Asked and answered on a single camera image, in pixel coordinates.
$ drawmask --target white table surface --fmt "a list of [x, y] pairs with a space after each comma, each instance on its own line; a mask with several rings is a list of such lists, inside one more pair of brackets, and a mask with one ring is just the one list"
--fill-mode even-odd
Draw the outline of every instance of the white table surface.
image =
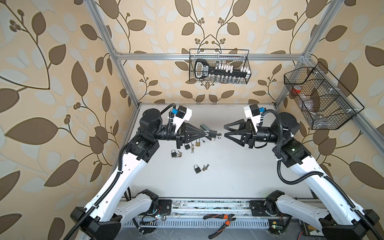
[[[205, 124], [212, 130], [223, 134], [221, 139], [211, 142], [204, 139], [200, 147], [186, 150], [179, 149], [181, 158], [172, 158], [171, 150], [176, 150], [175, 141], [159, 141], [160, 147], [152, 156], [146, 167], [138, 173], [130, 185], [132, 195], [149, 189], [160, 197], [200, 197], [200, 198], [264, 198], [274, 190], [281, 190], [291, 197], [312, 198], [305, 183], [297, 185], [284, 184], [277, 176], [276, 157], [272, 152], [273, 143], [262, 149], [242, 147], [224, 137], [227, 131], [224, 125], [245, 119], [246, 105], [184, 105], [192, 110], [188, 123], [195, 127]], [[272, 108], [272, 105], [260, 107]], [[143, 105], [137, 118], [132, 137], [139, 127], [142, 113], [149, 108], [160, 111], [166, 105]], [[168, 111], [162, 115], [163, 124], [168, 122]], [[273, 114], [267, 114], [263, 126], [270, 126]], [[209, 164], [207, 171], [196, 174], [194, 165], [201, 169]], [[298, 176], [281, 167], [282, 175], [287, 180]]]

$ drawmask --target pliers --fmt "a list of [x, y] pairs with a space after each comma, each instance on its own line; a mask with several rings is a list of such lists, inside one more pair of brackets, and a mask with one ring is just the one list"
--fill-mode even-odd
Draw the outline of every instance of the pliers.
[[215, 233], [211, 234], [208, 236], [209, 239], [212, 239], [212, 238], [215, 238], [217, 236], [219, 236], [219, 234], [227, 227], [230, 225], [230, 223], [232, 221], [235, 221], [236, 218], [233, 217], [235, 216], [234, 214], [229, 214], [229, 215], [226, 215], [226, 214], [208, 214], [206, 216], [203, 217], [203, 219], [209, 219], [209, 218], [220, 218], [220, 219], [228, 219], [221, 227], [220, 229], [218, 229]]

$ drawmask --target black cable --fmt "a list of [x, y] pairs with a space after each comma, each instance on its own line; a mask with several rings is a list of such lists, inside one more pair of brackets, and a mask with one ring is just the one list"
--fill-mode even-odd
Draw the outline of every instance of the black cable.
[[281, 120], [281, 116], [278, 112], [272, 109], [265, 110], [262, 113], [262, 117], [264, 117], [267, 113], [273, 113], [277, 120], [277, 126], [279, 127], [279, 133], [277, 137], [277, 145], [276, 145], [276, 157], [277, 159], [281, 159], [281, 146], [283, 144], [283, 121]]
[[167, 134], [168, 135], [171, 135], [172, 134], [172, 125], [173, 125], [173, 117], [175, 116], [175, 114], [173, 112], [169, 112], [169, 118], [168, 118], [168, 124], [167, 124]]
[[292, 220], [292, 216], [289, 216], [287, 222], [285, 223], [285, 225], [283, 226], [283, 229], [282, 229], [281, 231], [278, 230], [277, 232], [274, 233], [273, 231], [271, 231], [270, 228], [268, 228], [268, 231], [269, 231], [270, 233], [272, 233], [273, 235], [280, 235], [280, 234], [282, 234], [283, 232], [285, 232], [285, 230], [287, 229], [287, 227], [288, 227], [289, 223], [291, 222], [291, 220]]
[[264, 145], [261, 145], [261, 146], [258, 146], [258, 147], [254, 146], [254, 147], [255, 147], [255, 148], [263, 148], [263, 147], [266, 146], [266, 144], [267, 144], [267, 142], [266, 142]]
[[112, 183], [109, 185], [107, 190], [99, 197], [99, 199], [93, 204], [93, 206], [78, 220], [78, 222], [69, 230], [67, 235], [64, 237], [63, 240], [69, 240], [73, 233], [80, 227], [81, 224], [85, 221], [85, 219], [95, 210], [99, 204], [102, 202], [102, 200], [108, 195], [108, 193], [112, 190], [112, 188], [115, 186], [116, 182], [118, 181], [121, 171], [122, 171], [122, 156], [125, 152], [125, 148], [128, 146], [129, 143], [125, 144], [124, 147], [121, 148], [119, 152], [119, 158], [118, 158], [118, 169], [120, 172], [116, 173], [115, 178], [113, 179]]
[[349, 196], [341, 189], [337, 183], [335, 183], [329, 176], [324, 176], [324, 178], [332, 184], [337, 191], [341, 194], [341, 196], [345, 199], [347, 204], [352, 208], [352, 210], [359, 216], [360, 219], [363, 220], [363, 222], [369, 227], [369, 229], [372, 231], [372, 233], [375, 235], [375, 237], [378, 240], [383, 240], [383, 237], [379, 234], [379, 232], [375, 229], [375, 227], [368, 221], [368, 219], [360, 212], [360, 210], [356, 209], [355, 204], [352, 202], [352, 200], [349, 198]]
[[160, 112], [160, 115], [163, 114], [163, 113], [165, 113], [165, 112], [166, 112], [170, 107], [172, 107], [172, 106], [173, 106], [173, 108], [176, 108], [176, 104], [171, 103], [171, 104], [169, 104], [166, 108], [164, 108], [163, 111]]
[[[129, 187], [127, 188], [127, 190], [128, 190], [128, 194], [129, 194], [129, 200], [128, 200], [127, 192], [124, 192], [124, 197], [125, 197], [125, 200], [127, 200], [127, 202], [128, 202], [128, 201], [132, 200], [132, 196], [131, 196], [131, 190], [129, 189]], [[135, 227], [137, 228], [137, 230], [138, 230], [139, 232], [141, 232], [141, 234], [144, 234], [144, 229], [142, 229], [142, 228], [138, 225], [138, 223], [137, 223], [137, 221], [136, 221], [135, 218], [132, 218], [132, 222], [133, 222], [133, 224], [135, 225]]]
[[279, 161], [277, 161], [277, 175], [279, 176], [280, 180], [282, 182], [284, 182], [285, 184], [295, 185], [295, 184], [298, 184], [299, 182], [302, 182], [305, 179], [307, 179], [313, 175], [319, 175], [320, 177], [322, 177], [324, 174], [322, 172], [312, 171], [312, 172], [306, 173], [305, 175], [299, 177], [298, 179], [296, 179], [294, 181], [287, 181], [283, 178], [283, 175], [281, 174], [281, 160], [279, 160]]

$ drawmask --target wire cutters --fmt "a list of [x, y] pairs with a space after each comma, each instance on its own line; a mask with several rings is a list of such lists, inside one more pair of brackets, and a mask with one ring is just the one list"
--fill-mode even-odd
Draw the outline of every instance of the wire cutters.
[[228, 219], [221, 227], [220, 229], [218, 229], [215, 233], [211, 234], [208, 236], [209, 239], [213, 239], [217, 236], [219, 236], [219, 234], [226, 228], [230, 225], [230, 223], [232, 221], [235, 221], [236, 218], [233, 217], [235, 216], [234, 214], [229, 214], [229, 215], [226, 215], [226, 214], [208, 214], [206, 216], [203, 217], [203, 219], [209, 219], [209, 218], [220, 218], [220, 219]]

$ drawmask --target wall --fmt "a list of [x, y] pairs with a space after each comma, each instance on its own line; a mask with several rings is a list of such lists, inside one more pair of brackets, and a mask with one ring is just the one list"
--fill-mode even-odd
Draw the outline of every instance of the wall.
[[[188, 53], [190, 48], [216, 48], [221, 53], [228, 52], [223, 49], [235, 48], [250, 53], [301, 53], [328, 7], [326, 0], [309, 3], [304, 0], [99, 0], [96, 3], [114, 47], [123, 53]], [[246, 86], [241, 86], [188, 81], [185, 62], [123, 63], [137, 98], [143, 103], [215, 103], [217, 100], [218, 103], [272, 103], [283, 86], [283, 73], [293, 69], [289, 61], [253, 61], [250, 62], [252, 78]], [[281, 71], [272, 77], [280, 64]], [[140, 82], [143, 76], [136, 65], [153, 85], [148, 87], [149, 82]], [[270, 96], [265, 85], [265, 82], [269, 84], [268, 77], [277, 80], [271, 81]]]
[[106, 181], [133, 106], [85, 4], [1, 0], [0, 22], [0, 239], [58, 240]]
[[248, 84], [220, 84], [189, 79], [188, 63], [157, 63], [129, 60], [124, 64], [140, 102], [271, 103], [283, 87], [283, 74], [294, 67], [292, 61], [251, 61]]
[[[345, 1], [314, 51], [313, 58], [328, 66], [366, 107], [361, 113], [383, 132], [384, 2]], [[300, 122], [296, 139], [303, 142], [321, 167], [366, 209], [383, 219], [384, 158], [349, 121], [335, 131], [309, 130], [294, 100], [287, 97], [280, 111]], [[376, 225], [381, 235], [384, 232]], [[371, 232], [370, 240], [376, 239]]]

